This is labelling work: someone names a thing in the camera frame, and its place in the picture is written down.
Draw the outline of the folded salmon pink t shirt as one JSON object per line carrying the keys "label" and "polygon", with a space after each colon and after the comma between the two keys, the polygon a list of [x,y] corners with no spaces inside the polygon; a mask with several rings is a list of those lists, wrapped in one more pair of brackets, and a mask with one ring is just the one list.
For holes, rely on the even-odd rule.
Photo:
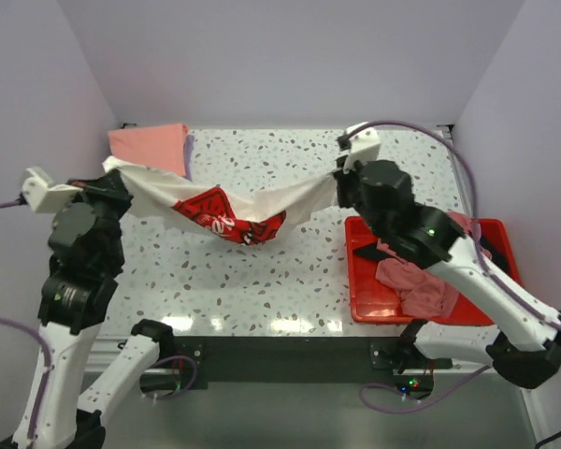
{"label": "folded salmon pink t shirt", "polygon": [[188,136],[183,123],[131,126],[109,131],[108,143],[111,154],[123,161],[186,177]]}

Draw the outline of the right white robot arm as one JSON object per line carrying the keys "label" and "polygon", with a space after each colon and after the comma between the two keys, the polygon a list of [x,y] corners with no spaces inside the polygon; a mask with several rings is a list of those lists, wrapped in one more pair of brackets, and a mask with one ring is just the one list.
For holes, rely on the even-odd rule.
{"label": "right white robot arm", "polygon": [[427,359],[487,365],[506,381],[535,389],[561,368],[561,311],[529,294],[486,259],[476,240],[446,212],[417,202],[408,173],[387,160],[347,164],[333,173],[338,204],[354,209],[396,255],[461,293],[492,320],[478,330],[416,320],[397,354],[411,368]]}

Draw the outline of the red plastic bin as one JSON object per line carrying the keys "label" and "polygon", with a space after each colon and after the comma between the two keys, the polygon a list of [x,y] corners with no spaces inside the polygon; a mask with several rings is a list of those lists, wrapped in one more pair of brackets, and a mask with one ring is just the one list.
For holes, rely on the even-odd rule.
{"label": "red plastic bin", "polygon": [[[505,225],[494,218],[481,218],[479,223],[482,237],[488,238],[502,252],[508,260],[511,270],[508,275],[517,283],[520,283],[522,278]],[[345,234],[353,320],[376,325],[406,325],[410,323],[412,318],[402,312],[400,299],[395,291],[376,280],[377,264],[353,254],[355,248],[377,242],[363,219],[359,216],[347,218]],[[493,323],[487,315],[464,296],[459,296],[449,317],[435,318],[434,321],[449,326],[490,326]]]}

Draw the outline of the pink t shirt in bin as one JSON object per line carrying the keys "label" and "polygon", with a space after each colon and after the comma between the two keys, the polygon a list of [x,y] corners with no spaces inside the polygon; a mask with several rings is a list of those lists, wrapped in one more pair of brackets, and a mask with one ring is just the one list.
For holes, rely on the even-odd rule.
{"label": "pink t shirt in bin", "polygon": [[376,268],[376,280],[393,289],[401,310],[413,318],[447,318],[451,315],[459,292],[427,270],[422,270],[396,255],[389,245],[378,239],[377,249],[387,254]]}

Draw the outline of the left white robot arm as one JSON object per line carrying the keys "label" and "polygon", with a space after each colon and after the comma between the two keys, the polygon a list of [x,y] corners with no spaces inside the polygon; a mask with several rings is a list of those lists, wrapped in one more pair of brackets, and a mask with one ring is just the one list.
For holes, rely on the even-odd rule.
{"label": "left white robot arm", "polygon": [[22,178],[20,201],[53,216],[50,274],[41,288],[39,327],[19,327],[40,350],[22,419],[0,447],[99,448],[109,417],[134,383],[146,369],[164,367],[175,355],[171,327],[143,319],[97,381],[81,387],[122,273],[120,220],[132,196],[118,171],[57,184],[31,167]]}

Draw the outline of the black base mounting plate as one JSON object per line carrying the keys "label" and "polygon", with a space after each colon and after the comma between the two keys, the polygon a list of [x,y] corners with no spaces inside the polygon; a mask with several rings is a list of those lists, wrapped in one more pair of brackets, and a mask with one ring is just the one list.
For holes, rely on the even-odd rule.
{"label": "black base mounting plate", "polygon": [[405,359],[396,338],[372,337],[176,337],[177,355],[144,373],[144,393],[170,395],[211,383],[367,384],[383,383],[412,398],[428,398],[435,364]]}

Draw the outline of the black t shirt in bin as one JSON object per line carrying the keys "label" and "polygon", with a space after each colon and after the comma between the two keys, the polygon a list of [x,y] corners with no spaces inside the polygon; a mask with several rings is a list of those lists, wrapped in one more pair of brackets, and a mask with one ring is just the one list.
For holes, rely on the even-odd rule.
{"label": "black t shirt in bin", "polygon": [[[511,273],[508,260],[488,238],[481,237],[480,244],[485,256],[495,262],[507,274]],[[426,271],[399,258],[393,250],[380,240],[355,248],[353,254],[375,262],[377,264],[375,277],[379,282],[386,285],[389,283],[398,285],[407,282],[416,283],[422,281],[426,276],[431,277]]]}

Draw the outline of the folded lavender t shirt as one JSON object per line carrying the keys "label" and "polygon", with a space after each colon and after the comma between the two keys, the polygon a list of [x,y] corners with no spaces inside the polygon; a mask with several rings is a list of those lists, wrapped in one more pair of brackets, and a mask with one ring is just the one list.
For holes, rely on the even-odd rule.
{"label": "folded lavender t shirt", "polygon": [[183,167],[184,167],[184,178],[187,180],[192,179],[191,175],[191,158],[194,150],[194,135],[188,134],[184,141],[183,146]]}

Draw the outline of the white red print t shirt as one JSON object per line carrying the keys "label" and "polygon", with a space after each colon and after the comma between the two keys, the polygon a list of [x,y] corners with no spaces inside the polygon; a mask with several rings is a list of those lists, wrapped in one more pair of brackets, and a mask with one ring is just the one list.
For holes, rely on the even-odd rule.
{"label": "white red print t shirt", "polygon": [[133,197],[129,213],[135,217],[160,217],[166,228],[212,234],[242,245],[282,238],[313,213],[337,204],[337,183],[330,173],[245,199],[220,186],[198,184],[114,156],[103,162],[103,169],[119,172]]}

